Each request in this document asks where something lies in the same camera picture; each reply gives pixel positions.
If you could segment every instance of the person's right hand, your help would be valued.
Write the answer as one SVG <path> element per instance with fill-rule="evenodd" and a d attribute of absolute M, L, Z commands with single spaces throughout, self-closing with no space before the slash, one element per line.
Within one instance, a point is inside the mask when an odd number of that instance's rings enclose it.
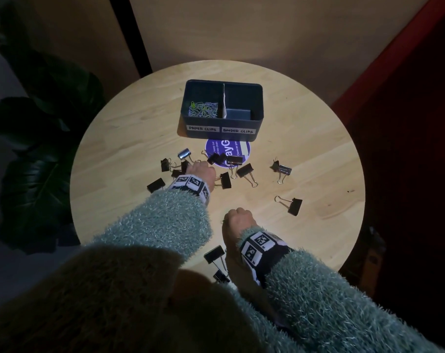
<path fill-rule="evenodd" d="M 257 225 L 252 212 L 243 208 L 231 209 L 222 223 L 222 239 L 226 245 L 227 255 L 237 255 L 239 249 L 237 244 L 245 229 Z"/>

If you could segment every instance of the beige wall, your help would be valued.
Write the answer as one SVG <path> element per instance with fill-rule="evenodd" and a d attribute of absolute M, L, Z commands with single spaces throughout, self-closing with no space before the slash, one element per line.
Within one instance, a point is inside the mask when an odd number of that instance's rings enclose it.
<path fill-rule="evenodd" d="M 17 0 L 35 46 L 102 81 L 110 99 L 139 79 L 109 0 Z"/>
<path fill-rule="evenodd" d="M 245 61 L 331 104 L 427 0 L 130 0 L 154 71 Z"/>

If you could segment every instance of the purple circular sticker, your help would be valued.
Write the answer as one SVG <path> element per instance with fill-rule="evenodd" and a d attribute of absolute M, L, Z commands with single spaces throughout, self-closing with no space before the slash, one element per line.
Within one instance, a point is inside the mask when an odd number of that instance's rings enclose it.
<path fill-rule="evenodd" d="M 208 156 L 211 156 L 213 153 L 220 155 L 225 152 L 227 156 L 242 156 L 245 162 L 250 155 L 250 144 L 246 141 L 208 140 L 205 150 Z M 217 163 L 215 165 L 229 168 L 226 161 L 222 165 Z"/>

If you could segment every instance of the wristband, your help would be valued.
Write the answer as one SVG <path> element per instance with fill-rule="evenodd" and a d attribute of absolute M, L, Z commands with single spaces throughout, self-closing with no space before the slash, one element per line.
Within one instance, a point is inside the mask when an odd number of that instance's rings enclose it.
<path fill-rule="evenodd" d="M 265 288 L 266 275 L 282 257 L 291 251 L 288 244 L 275 234 L 259 231 L 242 243 L 240 255 L 242 261 L 252 271 L 255 282 Z"/>
<path fill-rule="evenodd" d="M 209 202 L 209 187 L 201 178 L 195 175 L 180 175 L 169 186 L 169 189 L 186 190 L 197 196 L 205 206 Z"/>

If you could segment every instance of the teal fuzzy sweater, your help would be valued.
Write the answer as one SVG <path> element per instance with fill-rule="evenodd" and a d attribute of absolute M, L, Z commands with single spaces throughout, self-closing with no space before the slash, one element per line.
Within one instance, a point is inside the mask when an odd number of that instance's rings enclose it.
<path fill-rule="evenodd" d="M 156 191 L 0 307 L 0 352 L 441 351 L 302 249 L 273 267 L 264 291 L 290 336 L 223 284 L 169 307 L 179 266 L 211 235 L 196 197 Z"/>

